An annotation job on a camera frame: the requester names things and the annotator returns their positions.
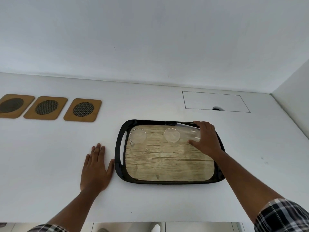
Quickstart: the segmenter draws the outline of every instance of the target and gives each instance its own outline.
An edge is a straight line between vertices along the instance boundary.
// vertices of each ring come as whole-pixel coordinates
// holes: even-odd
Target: hand
[[[87,154],[80,181],[80,190],[91,187],[98,194],[105,190],[111,181],[114,171],[114,159],[109,163],[107,171],[104,164],[105,146],[98,143],[96,148],[91,148],[91,154]]]
[[[188,143],[197,148],[200,152],[214,158],[217,154],[223,152],[216,134],[216,130],[209,122],[194,121],[201,130],[201,139],[199,142],[188,140]]]

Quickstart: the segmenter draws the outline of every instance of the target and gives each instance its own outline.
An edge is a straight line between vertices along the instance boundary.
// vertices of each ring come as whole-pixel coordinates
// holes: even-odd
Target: plaid shirt sleeve
[[[42,224],[42,225],[33,227],[28,232],[68,232],[68,231],[61,226]]]
[[[258,214],[256,232],[309,231],[309,213],[287,199],[270,201]]]

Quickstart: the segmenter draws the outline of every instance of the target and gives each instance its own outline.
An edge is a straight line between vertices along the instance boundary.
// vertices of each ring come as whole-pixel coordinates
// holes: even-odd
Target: tray
[[[176,123],[197,127],[190,122],[176,121],[126,121],[118,134],[115,148],[115,170],[118,176],[131,183],[140,184],[201,184],[222,181],[224,175],[216,162],[209,156],[187,143],[181,137],[171,143],[164,137],[168,128]],[[129,134],[134,129],[146,132],[146,140],[139,145],[132,144]],[[120,146],[127,132],[123,164],[121,164]],[[223,151],[223,144],[217,134]]]

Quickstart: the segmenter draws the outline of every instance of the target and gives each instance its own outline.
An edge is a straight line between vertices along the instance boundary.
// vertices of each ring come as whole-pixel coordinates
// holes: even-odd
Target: black mesh circle
[[[9,113],[16,111],[23,105],[23,99],[21,98],[11,98],[0,104],[0,113]]]
[[[83,117],[83,116],[90,115],[94,109],[95,107],[93,106],[92,103],[82,102],[82,103],[77,104],[74,107],[73,114],[75,116]]]
[[[58,108],[58,102],[55,100],[46,100],[41,102],[36,107],[36,113],[38,115],[47,115],[52,113],[54,110]]]

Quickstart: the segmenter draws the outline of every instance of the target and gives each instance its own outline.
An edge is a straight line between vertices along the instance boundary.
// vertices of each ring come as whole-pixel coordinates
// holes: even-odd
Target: forearm
[[[258,213],[269,201],[283,198],[250,174],[225,152],[214,155],[214,160],[253,223]]]
[[[69,203],[63,210],[54,216],[48,224],[55,224],[65,228],[69,232],[80,232],[86,220],[88,212],[100,190],[89,186]]]

